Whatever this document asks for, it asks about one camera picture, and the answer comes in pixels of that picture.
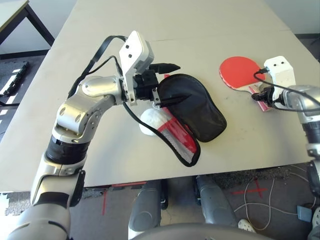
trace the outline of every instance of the white ball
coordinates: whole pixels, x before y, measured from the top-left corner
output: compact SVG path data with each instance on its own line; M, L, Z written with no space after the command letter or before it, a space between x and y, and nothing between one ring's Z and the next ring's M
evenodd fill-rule
M153 127L154 129L160 128L163 124L165 124L170 117L161 109L155 109L155 108L149 108L145 110L140 120L146 124L148 124L150 127ZM145 126L142 126L139 124L141 132L143 132L145 135L154 136L155 134L146 128Z

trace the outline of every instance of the white wall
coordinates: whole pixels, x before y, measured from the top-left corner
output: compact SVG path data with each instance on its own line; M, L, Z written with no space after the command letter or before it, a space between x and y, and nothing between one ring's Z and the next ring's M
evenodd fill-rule
M29 4L51 34L57 37L75 2L76 0L30 0ZM265 0L265 2L295 34L320 33L320 0ZM0 45L0 54L45 49L49 49L49 45L25 19Z
M53 37L56 38L77 0L29 1L31 8ZM47 44L29 20L25 18L0 45L0 54L45 50L49 48L49 44Z
M264 0L295 34L320 33L320 0Z

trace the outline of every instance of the white table surface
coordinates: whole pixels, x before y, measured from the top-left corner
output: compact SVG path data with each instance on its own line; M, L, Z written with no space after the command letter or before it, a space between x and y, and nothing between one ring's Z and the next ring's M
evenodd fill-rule
M309 160L296 113L262 112L246 92L228 88L219 66L246 56L260 66L283 55L297 84L319 86L320 65L262 0L79 0L45 57L0 144L0 191L30 190L56 112L109 35L144 35L155 63L181 66L199 79L227 120L216 139L200 143L193 167L183 166L157 137L142 134L122 106L108 110L87 152L85 186L265 168ZM116 54L112 42L105 53ZM116 72L114 64L97 75ZM138 115L151 106L141 102Z
M0 32L28 3L28 0L0 0Z

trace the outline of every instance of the table leg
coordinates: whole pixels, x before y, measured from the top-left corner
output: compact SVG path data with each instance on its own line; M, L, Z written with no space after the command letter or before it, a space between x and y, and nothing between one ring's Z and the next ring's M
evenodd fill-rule
M11 22L0 32L0 44L12 33L12 31L22 22L28 15L27 11L22 9Z
M46 42L50 46L52 46L54 44L55 38L51 35L49 30L46 28L46 26L38 18L38 16L32 10L32 8L29 6L29 4L27 6L25 6L24 9L27 11L28 15L26 17L29 19L29 21L32 23L32 25L37 29L37 31L46 40Z

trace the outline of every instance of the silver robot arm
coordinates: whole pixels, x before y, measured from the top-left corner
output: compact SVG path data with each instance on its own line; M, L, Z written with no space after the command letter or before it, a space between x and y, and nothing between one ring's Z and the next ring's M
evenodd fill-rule
M295 85L290 89L306 93L320 102L320 87L310 85ZM298 112L298 117L305 132L308 143L307 154L314 159L308 163L307 175L311 192L320 197L320 105L292 91L282 92L283 103L294 110L314 110Z
M87 77L58 109L49 145L33 182L32 206L22 213L9 240L70 239L69 207L77 205L82 196L87 149L102 115L123 102L135 105L136 99L154 100L143 93L136 94L138 86L134 81L136 76L143 78L140 74L154 59L150 45L133 31L119 55L123 77ZM149 88L157 85L155 74L154 78L156 83Z
M252 98L270 107L297 112L308 141L307 154L314 158L307 167L310 189L320 197L320 87L296 85L293 67L283 56L266 60L260 72L268 73L273 84L288 89L270 86Z

